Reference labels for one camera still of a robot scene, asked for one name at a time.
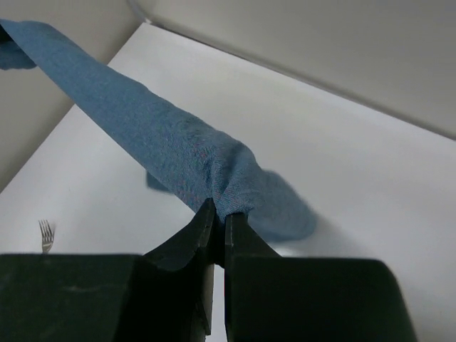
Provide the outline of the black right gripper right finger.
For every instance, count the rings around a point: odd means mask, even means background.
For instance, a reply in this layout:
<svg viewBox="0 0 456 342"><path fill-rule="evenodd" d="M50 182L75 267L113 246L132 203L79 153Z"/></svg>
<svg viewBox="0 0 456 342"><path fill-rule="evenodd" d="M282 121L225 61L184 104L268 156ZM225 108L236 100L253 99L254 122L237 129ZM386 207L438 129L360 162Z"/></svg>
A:
<svg viewBox="0 0 456 342"><path fill-rule="evenodd" d="M248 224L245 214L228 216L224 231L224 321L228 341L284 341L265 305L265 276L258 266L276 253Z"/></svg>

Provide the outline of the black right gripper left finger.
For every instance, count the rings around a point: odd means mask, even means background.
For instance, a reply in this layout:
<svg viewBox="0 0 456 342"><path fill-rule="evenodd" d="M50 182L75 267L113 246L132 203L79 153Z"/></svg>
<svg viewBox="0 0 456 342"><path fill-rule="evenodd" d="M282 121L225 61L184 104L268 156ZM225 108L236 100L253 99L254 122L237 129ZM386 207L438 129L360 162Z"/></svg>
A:
<svg viewBox="0 0 456 342"><path fill-rule="evenodd" d="M215 228L216 208L206 199L152 251L109 255L124 278L110 341L205 341L212 328Z"/></svg>

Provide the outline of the blue cloth napkin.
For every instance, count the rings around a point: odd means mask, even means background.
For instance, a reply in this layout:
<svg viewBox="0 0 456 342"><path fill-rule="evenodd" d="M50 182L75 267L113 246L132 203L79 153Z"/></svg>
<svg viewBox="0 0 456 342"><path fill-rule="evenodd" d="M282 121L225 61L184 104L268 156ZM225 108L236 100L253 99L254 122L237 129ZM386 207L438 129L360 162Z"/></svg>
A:
<svg viewBox="0 0 456 342"><path fill-rule="evenodd" d="M221 220L245 214L268 242L314 232L313 210L244 143L97 61L54 27L2 20L1 68L36 67L190 209L212 198Z"/></svg>

